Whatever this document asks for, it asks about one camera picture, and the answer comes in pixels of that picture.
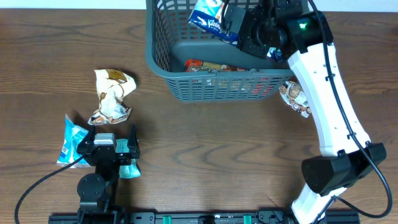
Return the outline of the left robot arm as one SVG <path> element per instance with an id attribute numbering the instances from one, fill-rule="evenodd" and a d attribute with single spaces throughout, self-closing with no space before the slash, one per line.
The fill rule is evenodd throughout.
<path id="1" fill-rule="evenodd" d="M 136 127 L 127 139 L 127 152 L 117 152 L 112 133 L 96 133 L 93 127 L 77 147 L 77 152 L 95 172 L 82 177 L 77 186 L 80 197 L 78 223 L 129 223 L 126 210 L 115 204 L 121 166 L 129 166 L 140 155 Z"/>

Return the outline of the crumpled cream snack bag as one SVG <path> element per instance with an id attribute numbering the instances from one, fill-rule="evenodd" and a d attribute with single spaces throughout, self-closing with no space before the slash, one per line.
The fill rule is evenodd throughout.
<path id="1" fill-rule="evenodd" d="M 100 126 L 118 124 L 128 119 L 132 108 L 123 99 L 137 87 L 135 80 L 115 69 L 94 70 L 99 108 L 89 118 L 88 124 Z"/>

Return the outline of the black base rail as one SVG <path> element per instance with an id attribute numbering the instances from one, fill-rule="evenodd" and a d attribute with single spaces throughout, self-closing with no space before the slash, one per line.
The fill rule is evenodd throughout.
<path id="1" fill-rule="evenodd" d="M 129 224 L 283 224 L 293 223 L 282 210 L 259 210 L 255 213 L 131 213 L 118 223 Z M 327 210 L 319 224 L 360 224 L 357 212 Z"/>

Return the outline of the grey plastic basket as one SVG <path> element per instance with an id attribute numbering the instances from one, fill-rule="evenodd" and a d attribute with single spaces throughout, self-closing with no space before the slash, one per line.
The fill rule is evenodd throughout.
<path id="1" fill-rule="evenodd" d="M 252 9 L 263 1 L 229 1 Z M 183 102 L 266 98 L 286 82 L 292 71 L 276 62 L 246 54 L 188 23 L 197 1 L 146 2 L 146 61 L 162 77 L 171 94 Z M 188 59 L 232 65 L 245 72 L 185 72 Z"/>

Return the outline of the teal plastic packet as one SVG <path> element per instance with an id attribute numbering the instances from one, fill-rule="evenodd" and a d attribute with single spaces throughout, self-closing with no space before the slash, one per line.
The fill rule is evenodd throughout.
<path id="1" fill-rule="evenodd" d="M 127 146 L 127 139 L 117 139 L 117 148 L 116 152 L 129 152 L 129 148 Z M 119 169 L 119 176 L 121 179 L 133 179 L 141 176 L 141 171 L 137 166 L 136 160 L 131 159 L 131 164 L 128 166 L 121 166 Z"/>

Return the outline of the cookie snack bag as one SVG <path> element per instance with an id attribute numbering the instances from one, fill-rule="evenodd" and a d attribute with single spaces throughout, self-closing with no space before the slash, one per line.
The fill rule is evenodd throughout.
<path id="1" fill-rule="evenodd" d="M 307 97 L 299 83 L 286 81 L 279 87 L 279 93 L 287 105 L 301 116 L 307 118 L 312 111 L 309 107 Z"/>

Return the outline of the orange spaghetti packet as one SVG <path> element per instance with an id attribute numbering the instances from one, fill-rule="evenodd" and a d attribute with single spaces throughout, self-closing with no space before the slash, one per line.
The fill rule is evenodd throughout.
<path id="1" fill-rule="evenodd" d="M 185 64 L 185 72 L 245 72 L 246 69 L 232 65 L 217 64 L 197 59 L 188 59 Z"/>

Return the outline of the blue plastic packet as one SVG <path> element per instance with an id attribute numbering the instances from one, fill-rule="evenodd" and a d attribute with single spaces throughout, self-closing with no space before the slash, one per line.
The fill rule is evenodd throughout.
<path id="1" fill-rule="evenodd" d="M 75 125 L 68 115 L 65 115 L 64 142 L 57 160 L 58 166 L 67 166 L 81 157 L 81 154 L 77 152 L 77 148 L 87 134 L 88 130 Z"/>

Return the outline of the blue tissue multipack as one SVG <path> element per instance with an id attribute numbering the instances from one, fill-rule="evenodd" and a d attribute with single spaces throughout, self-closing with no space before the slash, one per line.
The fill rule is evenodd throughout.
<path id="1" fill-rule="evenodd" d="M 238 49 L 239 35 L 233 32 L 226 32 L 221 27 L 221 13 L 225 4 L 229 4 L 229 1 L 197 1 L 188 18 L 188 23 Z M 280 51 L 280 59 L 272 60 L 281 61 L 282 52 Z"/>

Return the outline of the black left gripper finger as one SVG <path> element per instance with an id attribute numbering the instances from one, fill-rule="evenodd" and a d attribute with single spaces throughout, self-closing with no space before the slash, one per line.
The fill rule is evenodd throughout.
<path id="1" fill-rule="evenodd" d="M 94 144 L 96 135 L 96 127 L 92 126 L 88 131 L 87 135 L 83 138 L 83 146 L 89 146 Z"/>
<path id="2" fill-rule="evenodd" d="M 139 144 L 136 136 L 136 125 L 133 124 L 127 140 L 127 147 L 130 152 L 139 152 Z"/>

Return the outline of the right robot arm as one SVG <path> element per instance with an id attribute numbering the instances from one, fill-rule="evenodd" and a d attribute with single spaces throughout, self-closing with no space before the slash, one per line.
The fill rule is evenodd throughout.
<path id="1" fill-rule="evenodd" d="M 321 154 L 302 162 L 305 186 L 292 203 L 289 223 L 319 223 L 326 210 L 349 187 L 386 158 L 354 112 L 336 60 L 333 34 L 317 8 L 301 1 L 263 1 L 254 9 L 227 8 L 223 24 L 239 36 L 238 49 L 265 58 L 270 48 L 298 79 L 314 119 Z"/>

